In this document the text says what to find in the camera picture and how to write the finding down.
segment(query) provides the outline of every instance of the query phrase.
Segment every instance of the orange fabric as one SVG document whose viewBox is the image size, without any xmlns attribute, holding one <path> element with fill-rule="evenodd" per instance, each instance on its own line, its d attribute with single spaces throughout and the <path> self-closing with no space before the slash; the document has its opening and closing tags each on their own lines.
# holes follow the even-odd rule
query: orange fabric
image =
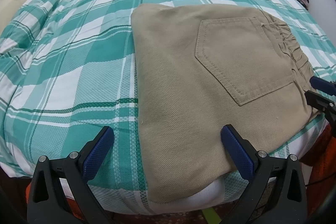
<svg viewBox="0 0 336 224">
<path fill-rule="evenodd" d="M 330 125 L 323 131 L 317 142 L 301 159 L 313 166 L 309 183 L 321 180 L 336 172 L 336 138 L 330 133 Z M 336 176 L 307 187 L 308 214 L 311 215 L 324 201 L 336 183 Z"/>
<path fill-rule="evenodd" d="M 27 188 L 26 188 L 26 202 L 27 202 L 27 203 L 28 203 L 28 197 L 29 197 L 30 185 L 31 185 L 31 183 L 30 183 L 30 184 L 27 186 Z M 67 198 L 67 202 L 68 202 L 68 204 L 69 204 L 69 206 L 70 206 L 70 209 L 71 209 L 73 215 L 74 215 L 75 217 L 79 218 L 79 219 L 84 220 L 84 216 L 83 216 L 81 210 L 79 209 L 79 207 L 78 207 L 76 201 L 74 201 L 74 200 L 71 199 L 71 198 Z"/>
</svg>

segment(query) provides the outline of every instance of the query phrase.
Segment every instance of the silver bolt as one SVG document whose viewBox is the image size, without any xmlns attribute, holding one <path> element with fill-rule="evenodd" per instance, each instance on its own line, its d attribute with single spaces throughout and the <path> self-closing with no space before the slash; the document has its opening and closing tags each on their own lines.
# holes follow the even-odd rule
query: silver bolt
<svg viewBox="0 0 336 224">
<path fill-rule="evenodd" d="M 40 161 L 40 162 L 44 162 L 46 159 L 47 159 L 46 156 L 40 156 L 40 157 L 39 157 L 39 161 Z"/>
<path fill-rule="evenodd" d="M 297 156 L 294 155 L 294 154 L 291 154 L 289 157 L 290 157 L 291 160 L 293 160 L 293 161 L 296 161 L 296 160 L 297 160 Z"/>
<path fill-rule="evenodd" d="M 72 158 L 72 159 L 77 158 L 77 156 L 78 156 L 78 152 L 76 152 L 76 151 L 71 152 L 71 153 L 69 154 L 69 157 Z"/>
<path fill-rule="evenodd" d="M 258 155 L 262 158 L 265 158 L 267 156 L 267 153 L 264 150 L 258 151 Z"/>
</svg>

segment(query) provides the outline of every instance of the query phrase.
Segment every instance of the bed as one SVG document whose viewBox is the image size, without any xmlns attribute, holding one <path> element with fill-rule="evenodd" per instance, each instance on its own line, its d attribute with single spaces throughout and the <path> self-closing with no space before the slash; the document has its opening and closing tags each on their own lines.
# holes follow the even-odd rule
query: bed
<svg viewBox="0 0 336 224">
<path fill-rule="evenodd" d="M 41 155 L 66 157 L 108 125 L 115 132 L 113 150 L 89 181 L 104 209 L 153 215 L 236 200 L 247 185 L 238 172 L 188 198 L 161 204 L 147 199 L 130 26 L 130 15 L 141 3 L 264 10 L 289 25 L 315 75 L 334 78 L 336 49 L 296 0 L 27 0 L 0 37 L 0 166 L 12 177 L 32 176 Z M 302 157 L 326 125 L 318 115 L 272 155 Z"/>
</svg>

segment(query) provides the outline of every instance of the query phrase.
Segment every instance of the plaid bedsheet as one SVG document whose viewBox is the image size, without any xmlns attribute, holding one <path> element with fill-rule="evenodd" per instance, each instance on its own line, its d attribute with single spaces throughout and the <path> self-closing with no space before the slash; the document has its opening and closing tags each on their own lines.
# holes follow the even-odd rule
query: plaid bedsheet
<svg viewBox="0 0 336 224">
<path fill-rule="evenodd" d="M 287 22 L 315 74 L 335 78 L 336 49 L 296 0 L 27 0 L 0 38 L 0 162 L 12 176 L 31 176 L 39 156 L 66 157 L 103 125 L 115 143 L 89 182 L 110 211 L 154 214 L 147 200 L 138 139 L 137 74 L 130 15 L 141 3 L 256 7 Z M 273 154 L 316 140 L 322 115 Z M 225 175 L 225 198 L 246 181 Z"/>
</svg>

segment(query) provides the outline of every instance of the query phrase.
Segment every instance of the folded clothes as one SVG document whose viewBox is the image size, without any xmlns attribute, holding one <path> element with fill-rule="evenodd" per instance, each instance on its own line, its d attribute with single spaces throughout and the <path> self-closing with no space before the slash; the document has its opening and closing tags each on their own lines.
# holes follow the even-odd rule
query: folded clothes
<svg viewBox="0 0 336 224">
<path fill-rule="evenodd" d="M 143 4 L 131 16 L 139 139 L 148 198 L 171 202 L 235 170 L 220 139 L 232 124 L 270 152 L 314 117 L 308 58 L 288 25 L 235 5 Z"/>
</svg>

